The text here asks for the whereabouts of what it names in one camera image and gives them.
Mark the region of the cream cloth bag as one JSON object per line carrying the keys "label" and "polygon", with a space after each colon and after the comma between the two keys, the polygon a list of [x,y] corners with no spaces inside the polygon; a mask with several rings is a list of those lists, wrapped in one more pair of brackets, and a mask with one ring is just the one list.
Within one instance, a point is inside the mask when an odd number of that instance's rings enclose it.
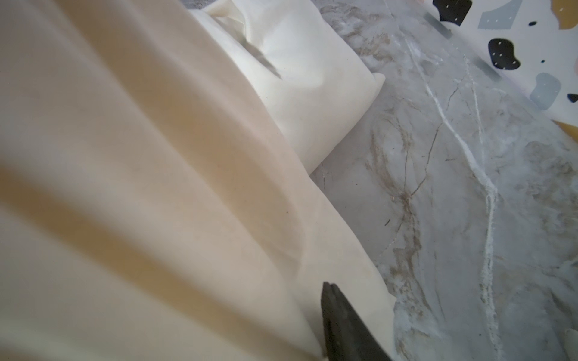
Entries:
{"label": "cream cloth bag", "polygon": [[308,173],[385,82],[311,1],[215,1],[191,14],[248,79]]}

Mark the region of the cream soil bag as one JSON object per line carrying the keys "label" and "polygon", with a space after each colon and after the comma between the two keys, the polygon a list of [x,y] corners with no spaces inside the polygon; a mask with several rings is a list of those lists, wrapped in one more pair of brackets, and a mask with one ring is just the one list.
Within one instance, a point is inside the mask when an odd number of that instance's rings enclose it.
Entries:
{"label": "cream soil bag", "polygon": [[1,3],[1,358],[325,360],[395,298],[179,1]]}

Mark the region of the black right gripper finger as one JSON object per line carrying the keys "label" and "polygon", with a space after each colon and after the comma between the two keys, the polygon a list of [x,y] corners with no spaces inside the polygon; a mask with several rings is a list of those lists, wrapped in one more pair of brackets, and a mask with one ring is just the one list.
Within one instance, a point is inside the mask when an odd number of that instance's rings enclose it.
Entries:
{"label": "black right gripper finger", "polygon": [[336,284],[324,282],[321,297],[330,361],[392,361]]}

